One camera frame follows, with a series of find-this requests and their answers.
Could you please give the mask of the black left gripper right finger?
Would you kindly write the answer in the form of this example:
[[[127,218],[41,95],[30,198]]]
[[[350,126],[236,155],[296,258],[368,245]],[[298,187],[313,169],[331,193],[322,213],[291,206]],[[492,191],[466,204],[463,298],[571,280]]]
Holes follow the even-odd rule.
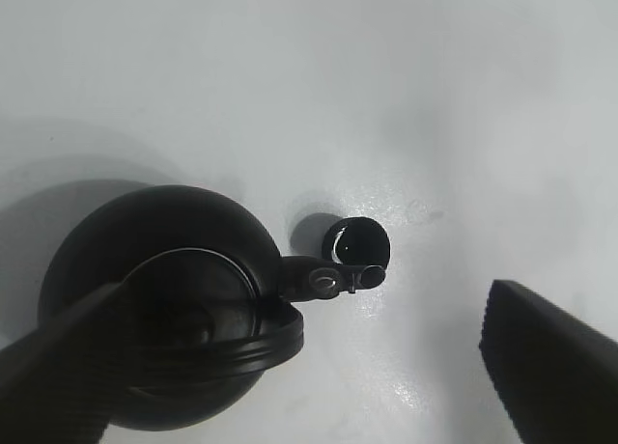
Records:
[[[521,442],[616,442],[616,342],[520,283],[495,280],[479,349]]]

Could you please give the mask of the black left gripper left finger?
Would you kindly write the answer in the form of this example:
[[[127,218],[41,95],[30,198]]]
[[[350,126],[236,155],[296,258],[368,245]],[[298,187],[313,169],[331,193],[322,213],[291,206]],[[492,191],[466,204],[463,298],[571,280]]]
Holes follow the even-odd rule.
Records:
[[[2,442],[100,442],[126,388],[125,290],[104,285],[2,349]]]

